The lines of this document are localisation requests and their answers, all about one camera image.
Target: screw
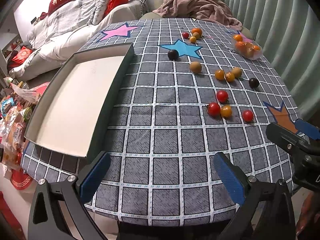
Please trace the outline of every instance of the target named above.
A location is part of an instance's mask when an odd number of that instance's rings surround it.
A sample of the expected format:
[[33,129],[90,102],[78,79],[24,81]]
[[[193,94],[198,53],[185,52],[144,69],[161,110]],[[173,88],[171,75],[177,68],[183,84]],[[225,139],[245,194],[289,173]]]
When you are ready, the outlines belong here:
[[306,155],[304,158],[305,158],[305,160],[307,162],[311,162],[312,161],[312,158],[309,155]]
[[70,176],[68,177],[68,181],[69,181],[69,182],[73,182],[73,181],[75,181],[75,179],[76,179],[76,176],[75,176],[75,175],[70,175]]
[[257,181],[257,178],[256,178],[255,176],[249,176],[249,177],[248,177],[248,181],[254,183],[254,182]]
[[45,183],[45,179],[40,179],[38,183],[39,185],[43,185]]
[[284,186],[286,184],[285,180],[284,179],[279,179],[279,184]]

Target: checkered tablecloth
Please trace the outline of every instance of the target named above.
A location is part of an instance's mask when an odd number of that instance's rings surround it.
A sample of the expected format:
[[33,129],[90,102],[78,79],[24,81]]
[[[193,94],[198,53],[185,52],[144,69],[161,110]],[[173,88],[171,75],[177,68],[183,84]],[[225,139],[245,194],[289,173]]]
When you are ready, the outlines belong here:
[[[107,30],[123,23],[110,25]],[[276,71],[265,57],[247,60],[236,54],[229,42],[231,29],[192,19],[159,19],[128,22],[142,26],[130,37],[99,41],[96,34],[81,50],[133,42],[135,56],[119,90],[103,150],[111,154],[111,167],[85,206],[104,216],[140,225],[182,226],[230,219],[236,211],[213,168],[212,157],[223,151],[247,175],[261,181],[286,180],[293,188],[287,153],[265,135],[275,119],[263,102],[288,109],[293,121],[297,106]],[[183,40],[181,33],[202,28],[198,41],[201,59],[182,56],[170,61],[160,45]],[[199,61],[202,73],[194,75],[189,63]],[[215,79],[214,72],[232,67],[243,75],[232,83]],[[253,90],[248,79],[256,77]],[[216,101],[217,90],[229,94],[233,115],[211,118],[206,105]],[[253,111],[253,123],[244,123],[241,112]],[[23,168],[36,180],[64,180],[76,174],[83,160],[50,152],[29,144]]]

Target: bowl of fruit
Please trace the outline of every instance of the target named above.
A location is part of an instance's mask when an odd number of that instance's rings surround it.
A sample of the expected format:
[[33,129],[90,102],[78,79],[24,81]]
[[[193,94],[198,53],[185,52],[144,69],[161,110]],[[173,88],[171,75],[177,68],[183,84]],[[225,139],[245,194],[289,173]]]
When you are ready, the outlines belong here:
[[236,34],[231,38],[231,44],[236,52],[248,59],[257,59],[262,56],[262,48],[255,41],[244,41],[240,34]]

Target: black ball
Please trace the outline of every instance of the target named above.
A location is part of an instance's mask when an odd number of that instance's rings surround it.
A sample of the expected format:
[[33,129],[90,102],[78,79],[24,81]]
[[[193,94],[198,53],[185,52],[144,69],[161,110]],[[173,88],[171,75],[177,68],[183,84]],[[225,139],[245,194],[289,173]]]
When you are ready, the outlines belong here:
[[179,52],[175,49],[170,49],[168,51],[168,58],[169,60],[174,60],[177,59],[179,57]]
[[259,80],[256,78],[250,78],[249,79],[249,86],[251,88],[257,88],[259,86]]

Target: shallow open box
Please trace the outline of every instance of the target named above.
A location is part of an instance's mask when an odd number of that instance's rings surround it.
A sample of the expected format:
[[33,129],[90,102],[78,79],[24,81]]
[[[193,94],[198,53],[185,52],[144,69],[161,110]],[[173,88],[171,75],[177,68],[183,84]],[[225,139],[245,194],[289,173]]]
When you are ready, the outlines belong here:
[[25,138],[91,162],[102,150],[108,119],[133,54],[132,43],[75,53],[42,95]]

